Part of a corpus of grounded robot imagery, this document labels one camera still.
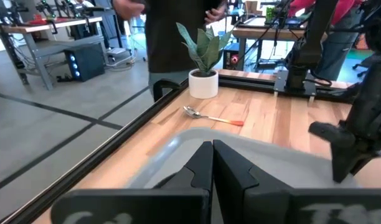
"green leaves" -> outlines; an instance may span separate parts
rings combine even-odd
[[[227,32],[226,34],[224,34],[221,37],[220,47],[219,47],[220,50],[223,49],[228,44],[228,41],[229,41],[231,35],[232,35],[232,30],[230,32]]]
[[[202,74],[209,75],[211,69],[220,61],[223,54],[222,49],[228,44],[232,31],[227,32],[220,39],[219,36],[214,36],[211,27],[206,31],[198,29],[197,43],[195,43],[182,24],[177,22],[177,28],[185,40],[183,44],[188,48],[189,57],[195,62]]]
[[[182,25],[178,22],[177,22],[177,28],[178,28],[178,31],[179,31],[180,35],[182,36],[182,38],[184,38],[184,40],[186,41],[188,49],[192,49],[193,51],[196,52],[197,46],[196,46],[195,42],[192,40],[191,36],[189,35],[188,30],[186,30],[184,25]]]
[[[209,37],[210,40],[213,39],[213,37],[214,37],[213,27],[207,28],[205,33]]]
[[[210,39],[202,29],[197,30],[197,53],[204,55],[209,47]]]
[[[197,68],[200,70],[200,71],[205,71],[207,70],[207,67],[204,65],[202,59],[198,56],[196,50],[190,48],[187,44],[183,43],[187,48],[188,48],[188,51],[189,51],[189,57],[190,59],[192,59],[195,63],[196,63],[196,66]]]
[[[209,48],[202,56],[202,61],[207,67],[208,71],[211,70],[211,68],[214,66],[214,62],[216,62],[219,57],[219,45],[220,37],[214,37],[210,41]]]

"red shirt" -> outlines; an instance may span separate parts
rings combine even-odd
[[[336,6],[336,10],[334,11],[334,16],[332,19],[332,25],[336,24],[340,21],[345,14],[353,7],[358,6],[362,3],[363,0],[339,0]],[[290,3],[290,9],[288,11],[288,15],[294,16],[296,12],[312,6],[315,3],[315,0],[294,0]]]

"gray tray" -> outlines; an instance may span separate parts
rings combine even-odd
[[[294,188],[359,187],[352,175],[341,184],[333,182],[330,160],[207,128],[192,128],[173,136],[126,187],[152,188],[179,171],[204,141],[213,139],[228,144],[259,168]]]

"table leg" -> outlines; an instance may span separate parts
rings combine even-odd
[[[97,31],[97,33],[98,33],[99,36],[103,36],[103,35],[102,35],[102,30],[101,30],[101,25],[100,25],[99,22],[96,23],[96,31]],[[105,43],[104,43],[104,41],[102,40],[102,41],[100,42],[100,44],[101,44],[101,47],[102,47],[103,58],[105,59],[105,64],[107,65],[107,64],[109,64],[109,59],[108,59],[108,55],[107,55],[107,53],[106,53]]]
[[[118,41],[118,47],[119,47],[119,48],[123,48],[123,41],[122,41],[122,39],[121,39],[120,27],[119,27],[119,24],[118,24],[118,19],[117,19],[116,14],[113,15],[113,20],[114,20],[114,22],[115,22],[115,29],[116,29],[116,35],[117,35],[117,41]]]
[[[246,52],[246,38],[240,38],[239,39],[239,61],[238,65],[236,67],[236,70],[243,71],[243,68],[245,66],[245,52]]]
[[[23,85],[28,85],[29,81],[27,80],[27,75],[25,73],[22,73],[19,71],[19,69],[24,69],[26,66],[23,64],[23,61],[17,56],[15,52],[15,46],[13,45],[12,41],[9,39],[9,36],[7,33],[0,33],[0,38],[2,41],[2,44],[4,44],[5,50],[11,59],[12,64],[14,65],[16,72],[19,76],[19,78],[22,81]]]
[[[261,53],[262,53],[262,51],[263,51],[263,40],[259,40],[258,41],[258,46],[257,46],[257,60],[256,60],[256,64],[255,64],[256,72],[258,71],[258,62],[261,59]]]
[[[52,86],[52,80],[49,77],[48,71],[44,65],[42,57],[36,57],[35,52],[38,51],[38,48],[34,42],[33,36],[31,34],[23,34],[24,40],[26,41],[27,47],[29,48],[31,57],[34,60],[35,67],[38,70],[39,75],[44,82],[44,85],[48,90],[52,90],[54,87]]]

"black shirt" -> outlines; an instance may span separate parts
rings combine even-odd
[[[145,35],[149,71],[166,73],[196,68],[190,59],[185,40],[178,32],[176,22],[186,27],[196,42],[197,29],[204,28],[206,10],[217,0],[148,0]]]

